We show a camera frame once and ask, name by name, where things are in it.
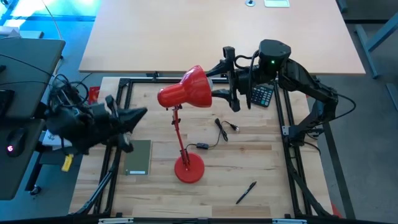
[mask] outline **green notebook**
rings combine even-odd
[[[126,175],[148,175],[150,167],[151,140],[133,140],[134,150],[126,154],[124,170]]]

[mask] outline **white sticker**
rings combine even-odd
[[[130,174],[145,174],[145,171],[130,171]]]

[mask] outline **lamp shade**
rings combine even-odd
[[[157,101],[165,108],[189,103],[192,106],[211,106],[211,88],[205,71],[197,65],[187,71],[177,84],[161,89]]]

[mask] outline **wooden table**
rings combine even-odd
[[[119,78],[103,78],[99,101],[112,94],[116,97]],[[240,97],[241,111],[234,113],[227,102],[213,98],[211,108],[194,108],[183,105],[179,112],[180,130],[184,145],[207,142],[214,144],[219,132],[214,120],[226,120],[236,124],[240,132],[225,127],[229,141],[222,138],[213,149],[202,150],[189,147],[205,162],[205,174],[195,184],[181,183],[174,174],[174,162],[179,156],[179,146],[172,112],[166,111],[157,102],[157,91],[164,84],[135,84],[131,107],[148,107],[148,112],[133,132],[133,139],[152,140],[150,175],[124,175],[122,153],[118,181],[113,202],[113,214],[123,212],[133,217],[283,217],[291,213],[287,169],[281,143],[275,99],[268,108],[256,105],[246,107],[245,97]],[[227,85],[215,85],[215,88]],[[304,94],[290,94],[295,122],[308,115]],[[306,141],[316,144],[311,139]],[[98,185],[104,146],[90,149],[81,163],[70,211],[77,211],[91,196]],[[311,146],[301,147],[302,161],[308,188],[324,208],[331,212],[331,203],[326,187],[320,156]],[[257,185],[235,205],[237,199],[257,181]],[[105,191],[103,206],[106,201]],[[301,194],[298,194],[303,209]]]
[[[265,7],[263,0],[254,7],[244,0],[103,0],[79,70],[209,70],[223,47],[251,56],[263,39],[291,46],[291,58],[312,75],[365,74],[335,0],[291,1],[290,8]]]

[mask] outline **lamp base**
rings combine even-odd
[[[179,180],[187,184],[193,184],[201,179],[205,173],[205,163],[198,154],[188,152],[190,166],[186,170],[181,156],[175,161],[174,172]]]

